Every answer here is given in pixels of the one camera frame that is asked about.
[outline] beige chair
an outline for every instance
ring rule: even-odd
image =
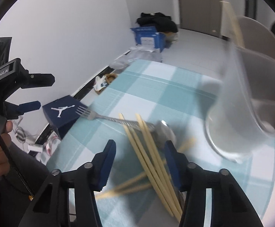
[[[275,59],[275,35],[260,22],[238,16],[246,49],[257,51]]]

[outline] bolt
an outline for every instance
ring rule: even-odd
[[[93,164],[91,162],[87,162],[87,163],[84,164],[84,167],[86,169],[89,169],[89,168],[93,167]]]
[[[188,164],[188,168],[194,169],[194,168],[196,168],[196,164],[191,162],[191,163]]]
[[[60,170],[59,170],[59,169],[54,169],[54,170],[51,172],[51,174],[52,174],[53,176],[56,176],[56,175],[60,174]]]
[[[221,174],[224,175],[224,176],[229,175],[229,171],[228,171],[227,169],[221,169],[220,172],[221,172]]]

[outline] table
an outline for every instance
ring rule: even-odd
[[[227,168],[263,217],[275,178],[275,143],[263,145],[252,157],[237,164],[212,150],[204,134],[204,119],[214,103],[221,81],[186,69],[158,62],[137,60],[97,97],[90,109],[99,114],[135,120],[166,121],[177,137],[176,147],[192,136],[196,142],[185,152],[203,169]],[[103,190],[111,189],[143,171],[123,127],[106,120],[79,120],[69,130],[47,163],[49,170],[74,170],[91,161],[107,141],[117,144],[114,164]],[[70,201],[74,202],[73,191]],[[153,189],[97,201],[104,227],[178,226],[160,203]],[[210,225],[211,190],[207,190],[205,226]]]

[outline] dark blue box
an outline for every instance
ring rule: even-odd
[[[79,106],[86,107],[71,96],[62,97],[43,106],[46,119],[61,139],[80,117],[76,113]]]
[[[155,26],[143,26],[131,28],[135,33],[135,42],[138,45],[147,46],[162,52],[166,46],[166,35],[157,32]]]

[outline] checkered tablecloth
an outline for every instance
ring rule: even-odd
[[[116,118],[123,113],[128,120],[135,120],[135,113],[152,123],[164,120],[175,132],[176,147],[194,137],[194,146],[185,152],[188,160],[206,170],[227,168],[262,217],[274,184],[275,144],[263,145],[242,164],[228,161],[212,150],[205,138],[204,119],[221,84],[216,79],[189,70],[137,60],[89,108]],[[50,170],[59,168],[63,172],[74,170],[91,161],[109,139],[116,142],[117,152],[108,184],[103,190],[111,189],[143,171],[121,125],[84,118],[79,118],[73,125],[47,167]],[[205,222],[209,226],[211,191],[208,189],[207,193]],[[70,192],[70,200],[74,202],[73,191]],[[178,226],[153,189],[101,199],[97,204],[104,227]]]

